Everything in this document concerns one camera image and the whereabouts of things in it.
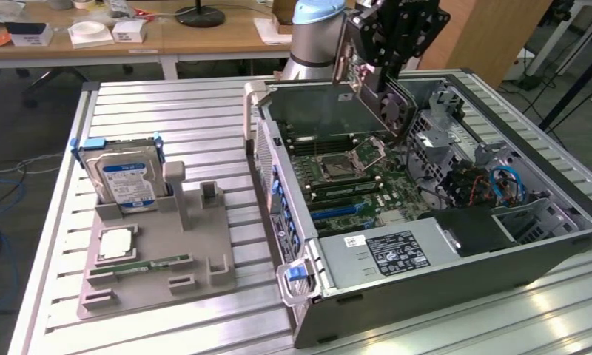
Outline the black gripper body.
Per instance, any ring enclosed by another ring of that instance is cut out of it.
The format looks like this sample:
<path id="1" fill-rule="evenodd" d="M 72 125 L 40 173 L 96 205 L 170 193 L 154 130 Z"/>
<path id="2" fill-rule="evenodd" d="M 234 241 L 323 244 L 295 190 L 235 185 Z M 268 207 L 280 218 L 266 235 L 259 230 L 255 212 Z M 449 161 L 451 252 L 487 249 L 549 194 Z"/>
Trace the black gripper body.
<path id="1" fill-rule="evenodd" d="M 420 57 L 440 32 L 439 1 L 380 1 L 383 58 Z"/>

